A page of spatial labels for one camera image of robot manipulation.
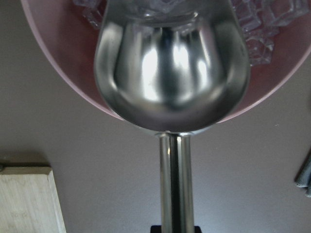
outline metal handle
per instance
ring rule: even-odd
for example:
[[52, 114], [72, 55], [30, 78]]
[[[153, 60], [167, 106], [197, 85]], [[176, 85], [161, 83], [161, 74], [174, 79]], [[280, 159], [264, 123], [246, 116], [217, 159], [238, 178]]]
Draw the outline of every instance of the metal handle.
[[194, 233], [190, 135], [160, 135], [162, 233]]

